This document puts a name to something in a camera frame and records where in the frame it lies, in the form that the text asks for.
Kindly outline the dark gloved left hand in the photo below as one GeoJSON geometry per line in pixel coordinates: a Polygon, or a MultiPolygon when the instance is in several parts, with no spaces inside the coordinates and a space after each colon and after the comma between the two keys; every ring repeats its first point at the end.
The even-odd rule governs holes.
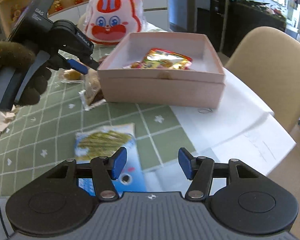
{"type": "MultiPolygon", "coordinates": [[[[20,73],[26,73],[34,63],[36,54],[15,42],[0,41],[0,70],[12,67],[20,73]]],[[[47,89],[47,83],[51,77],[51,71],[47,64],[43,64],[31,77],[23,91],[18,105],[36,105],[41,95],[47,89]]]]}

